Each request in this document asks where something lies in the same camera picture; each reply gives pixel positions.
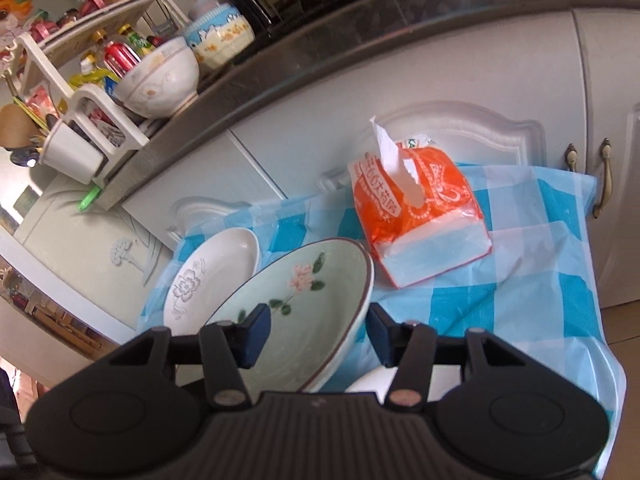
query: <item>ribbed black surface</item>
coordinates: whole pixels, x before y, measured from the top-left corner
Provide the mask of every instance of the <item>ribbed black surface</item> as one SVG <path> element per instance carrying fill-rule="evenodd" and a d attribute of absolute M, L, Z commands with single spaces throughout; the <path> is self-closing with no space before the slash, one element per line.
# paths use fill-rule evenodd
<path fill-rule="evenodd" d="M 194 448 L 140 478 L 480 480 L 441 450 L 417 415 L 373 394 L 265 394 L 248 412 L 213 418 Z"/>

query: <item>metal screw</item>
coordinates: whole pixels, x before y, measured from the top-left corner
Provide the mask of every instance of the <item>metal screw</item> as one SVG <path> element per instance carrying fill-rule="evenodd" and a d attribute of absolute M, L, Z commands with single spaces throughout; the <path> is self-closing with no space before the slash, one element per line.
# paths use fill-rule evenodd
<path fill-rule="evenodd" d="M 401 388 L 400 390 L 391 392 L 389 400 L 398 406 L 412 408 L 422 400 L 422 396 L 415 390 L 405 390 Z"/>
<path fill-rule="evenodd" d="M 221 390 L 213 396 L 213 401 L 220 406 L 237 406 L 246 400 L 240 390 Z"/>

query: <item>white cabinet door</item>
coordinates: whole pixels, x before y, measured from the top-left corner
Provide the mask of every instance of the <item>white cabinet door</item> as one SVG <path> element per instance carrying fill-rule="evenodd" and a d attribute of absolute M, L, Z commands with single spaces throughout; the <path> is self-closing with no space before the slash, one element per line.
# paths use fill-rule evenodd
<path fill-rule="evenodd" d="M 250 203 L 283 198 L 229 132 L 197 149 L 135 193 L 124 209 L 170 249 L 190 227 Z"/>
<path fill-rule="evenodd" d="M 288 197 L 342 186 L 374 148 L 426 131 L 457 162 L 563 168 L 584 155 L 580 49 L 571 12 L 523 16 L 412 44 L 277 102 L 232 127 Z M 584 156 L 579 171 L 584 170 Z"/>
<path fill-rule="evenodd" d="M 588 173 L 600 180 L 600 143 L 612 147 L 613 195 L 588 222 L 602 308 L 640 298 L 640 12 L 577 10 L 588 96 Z"/>

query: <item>beige floor tile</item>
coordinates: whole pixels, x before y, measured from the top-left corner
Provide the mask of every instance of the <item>beige floor tile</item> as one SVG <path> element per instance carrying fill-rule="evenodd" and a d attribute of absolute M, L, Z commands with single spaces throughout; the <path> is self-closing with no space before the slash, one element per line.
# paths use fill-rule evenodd
<path fill-rule="evenodd" d="M 640 301 L 605 308 L 600 313 L 609 344 L 640 336 Z"/>
<path fill-rule="evenodd" d="M 626 373 L 622 421 L 605 480 L 640 478 L 640 337 L 610 345 Z"/>

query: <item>white plastic cup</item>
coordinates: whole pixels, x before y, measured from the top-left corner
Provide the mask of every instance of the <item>white plastic cup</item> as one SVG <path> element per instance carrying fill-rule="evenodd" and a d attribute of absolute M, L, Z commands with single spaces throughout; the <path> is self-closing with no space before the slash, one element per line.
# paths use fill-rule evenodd
<path fill-rule="evenodd" d="M 88 184 L 98 172 L 103 155 L 75 133 L 63 121 L 58 121 L 42 147 L 40 163 Z"/>

